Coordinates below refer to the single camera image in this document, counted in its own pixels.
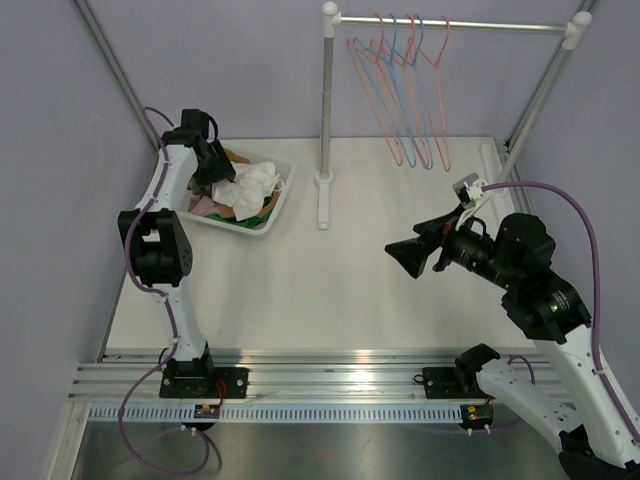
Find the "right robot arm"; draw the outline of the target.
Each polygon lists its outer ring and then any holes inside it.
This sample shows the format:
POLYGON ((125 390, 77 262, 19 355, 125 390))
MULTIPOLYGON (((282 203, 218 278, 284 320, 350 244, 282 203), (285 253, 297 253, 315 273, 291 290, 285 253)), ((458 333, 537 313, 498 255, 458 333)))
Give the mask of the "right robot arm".
POLYGON ((570 399, 564 405, 522 379, 500 354, 479 344, 455 360, 454 384, 466 396, 480 392, 504 403, 555 450, 572 479, 636 479, 639 443, 601 383, 591 336, 595 321, 577 290, 551 268, 556 244, 536 216, 514 213, 496 236, 479 234, 463 210, 414 226, 415 237, 386 245, 385 251, 412 277, 455 263, 503 289, 507 317, 531 340, 560 378, 570 399))

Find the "green tank top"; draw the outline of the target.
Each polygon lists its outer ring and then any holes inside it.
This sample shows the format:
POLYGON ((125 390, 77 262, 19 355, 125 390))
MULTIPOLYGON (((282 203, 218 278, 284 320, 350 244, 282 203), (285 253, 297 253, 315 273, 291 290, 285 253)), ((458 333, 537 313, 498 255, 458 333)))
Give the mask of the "green tank top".
POLYGON ((270 219, 270 216, 271 212, 267 212, 262 216, 255 215, 243 220, 238 220, 232 209, 223 209, 220 212, 208 214, 205 218, 225 226, 239 227, 241 230, 255 230, 266 224, 270 219))

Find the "light blue hanger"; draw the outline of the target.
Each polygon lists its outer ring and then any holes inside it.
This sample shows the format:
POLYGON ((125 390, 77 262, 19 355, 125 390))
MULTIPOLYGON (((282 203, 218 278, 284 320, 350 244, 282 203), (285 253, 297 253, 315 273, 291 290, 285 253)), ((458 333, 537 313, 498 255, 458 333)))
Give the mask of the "light blue hanger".
POLYGON ((410 33, 407 45, 401 50, 398 44, 398 18, 391 14, 393 21, 392 40, 389 46, 388 67, 395 97, 398 102, 399 119, 403 132, 412 149, 412 160, 409 165, 415 168, 420 165, 424 170, 431 170, 433 159, 429 141, 426 138, 423 116, 424 101, 416 83, 416 55, 413 53, 415 34, 410 33))
POLYGON ((416 167, 417 155, 406 139, 404 113, 382 48, 366 46, 357 37, 349 38, 347 47, 360 86, 394 163, 399 167, 416 167))

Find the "pink wire hanger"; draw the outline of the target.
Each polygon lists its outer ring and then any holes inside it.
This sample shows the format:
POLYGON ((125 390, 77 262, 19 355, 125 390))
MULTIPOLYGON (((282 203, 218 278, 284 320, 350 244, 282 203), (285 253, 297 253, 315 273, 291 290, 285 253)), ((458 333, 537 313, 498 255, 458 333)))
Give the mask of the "pink wire hanger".
POLYGON ((387 115, 389 134, 392 139, 392 155, 398 166, 404 164, 410 168, 420 165, 429 167, 429 152, 420 146, 420 137, 415 135, 414 126, 418 126, 415 102, 411 99, 407 77, 407 57, 401 56, 395 45, 397 30, 392 32, 391 40, 386 38, 384 18, 376 13, 380 23, 380 36, 371 41, 375 52, 374 65, 377 69, 381 91, 381 105, 387 115))

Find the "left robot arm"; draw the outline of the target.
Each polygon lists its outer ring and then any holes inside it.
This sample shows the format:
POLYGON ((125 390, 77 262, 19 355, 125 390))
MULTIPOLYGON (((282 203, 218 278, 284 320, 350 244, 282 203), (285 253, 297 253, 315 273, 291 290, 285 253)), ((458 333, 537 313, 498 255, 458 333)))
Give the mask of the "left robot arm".
POLYGON ((214 184, 232 181, 235 170, 218 140, 218 125, 199 109, 184 109, 180 123, 156 135, 159 145, 151 184, 117 226, 127 273, 158 305, 168 339, 161 357, 161 395, 203 398, 215 388, 214 362, 187 292, 193 250, 178 210, 191 192, 209 196, 214 184))

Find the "pink hanger with brown top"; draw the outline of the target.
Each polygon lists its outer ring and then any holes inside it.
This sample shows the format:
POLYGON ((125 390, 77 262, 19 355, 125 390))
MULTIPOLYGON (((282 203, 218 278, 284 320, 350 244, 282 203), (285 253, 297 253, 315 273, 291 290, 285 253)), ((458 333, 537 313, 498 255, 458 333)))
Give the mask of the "pink hanger with brown top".
POLYGON ((384 85, 384 78, 376 57, 363 48, 361 42, 355 38, 346 41, 347 51, 354 66, 354 70, 364 91, 368 103, 377 122, 379 131, 385 140, 394 163, 401 167, 406 160, 401 141, 398 138, 392 110, 389 108, 388 90, 384 85))

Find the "mauve tank top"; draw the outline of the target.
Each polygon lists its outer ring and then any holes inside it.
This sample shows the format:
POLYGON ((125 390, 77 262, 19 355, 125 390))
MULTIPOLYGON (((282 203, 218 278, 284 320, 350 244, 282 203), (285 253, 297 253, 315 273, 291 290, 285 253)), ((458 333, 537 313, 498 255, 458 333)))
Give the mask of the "mauve tank top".
POLYGON ((208 215, 218 214, 220 212, 220 205, 207 196, 192 196, 189 200, 188 212, 193 215, 206 217, 208 215))

